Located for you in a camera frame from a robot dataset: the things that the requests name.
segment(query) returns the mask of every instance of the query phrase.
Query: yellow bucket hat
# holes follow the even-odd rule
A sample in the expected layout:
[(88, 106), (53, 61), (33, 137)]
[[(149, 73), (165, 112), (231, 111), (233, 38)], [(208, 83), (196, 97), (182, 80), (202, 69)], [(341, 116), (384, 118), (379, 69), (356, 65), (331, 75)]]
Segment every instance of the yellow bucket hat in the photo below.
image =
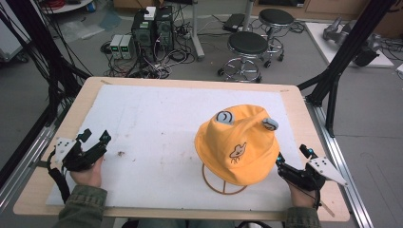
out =
[(232, 106), (203, 123), (195, 138), (196, 151), (215, 175), (236, 185), (262, 181), (276, 163), (278, 123), (251, 104)]

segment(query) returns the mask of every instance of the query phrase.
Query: embroidered emblem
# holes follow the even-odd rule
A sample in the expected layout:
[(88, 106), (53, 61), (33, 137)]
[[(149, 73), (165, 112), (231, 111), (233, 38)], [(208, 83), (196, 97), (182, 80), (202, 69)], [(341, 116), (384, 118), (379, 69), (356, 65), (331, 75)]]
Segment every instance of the embroidered emblem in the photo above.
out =
[(238, 163), (240, 160), (240, 156), (242, 156), (245, 153), (246, 149), (246, 142), (243, 145), (236, 145), (234, 151), (229, 155), (231, 158), (231, 163)]
[(232, 124), (234, 122), (234, 118), (231, 112), (221, 111), (217, 114), (216, 121), (223, 124)]

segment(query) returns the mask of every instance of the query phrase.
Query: round stool seat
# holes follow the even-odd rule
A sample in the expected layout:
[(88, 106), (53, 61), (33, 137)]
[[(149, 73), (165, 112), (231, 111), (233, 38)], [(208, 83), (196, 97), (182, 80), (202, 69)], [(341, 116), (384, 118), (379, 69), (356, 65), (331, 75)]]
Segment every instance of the round stool seat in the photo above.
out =
[(240, 54), (260, 55), (269, 48), (267, 41), (250, 31), (239, 31), (228, 39), (228, 46)]
[(264, 9), (259, 13), (263, 25), (288, 26), (294, 22), (294, 17), (281, 9)]

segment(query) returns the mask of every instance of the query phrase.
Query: hat button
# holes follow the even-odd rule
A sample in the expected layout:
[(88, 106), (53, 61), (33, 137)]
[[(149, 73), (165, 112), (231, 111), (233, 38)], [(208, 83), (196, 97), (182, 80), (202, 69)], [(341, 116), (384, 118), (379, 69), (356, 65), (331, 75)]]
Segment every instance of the hat button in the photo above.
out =
[(278, 129), (277, 121), (275, 121), (271, 118), (264, 118), (262, 123), (263, 123), (263, 126), (268, 130), (274, 131), (274, 130)]

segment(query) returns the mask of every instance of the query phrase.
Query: wooden table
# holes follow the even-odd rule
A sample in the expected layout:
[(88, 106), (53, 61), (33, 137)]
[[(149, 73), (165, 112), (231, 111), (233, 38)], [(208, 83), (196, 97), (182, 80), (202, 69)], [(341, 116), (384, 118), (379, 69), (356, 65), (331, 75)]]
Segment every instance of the wooden table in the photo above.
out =
[[(315, 149), (324, 156), (324, 149), (315, 130), (302, 96), (293, 85), (258, 85), (238, 83), (217, 83), (179, 80), (148, 80), (92, 77), (86, 80), (70, 111), (52, 139), (42, 161), (46, 161), (55, 145), (57, 137), (75, 139), (86, 114), (91, 109), (102, 85), (153, 86), (212, 88), (230, 90), (270, 91), (280, 94), (290, 125), (294, 132), (297, 147), (302, 143)], [(24, 191), (14, 205), (18, 215), (57, 215), (63, 206), (46, 205), (46, 200), (54, 182), (46, 168), (37, 167)], [(333, 216), (323, 207), (318, 210), (320, 220), (346, 221), (350, 218), (348, 209), (336, 183), (327, 181), (321, 190), (321, 199), (333, 212)], [(113, 207), (105, 209), (105, 216), (124, 218), (180, 218), (180, 219), (239, 219), (239, 220), (284, 220), (284, 212), (260, 211), (212, 211), (212, 210), (175, 210)]]

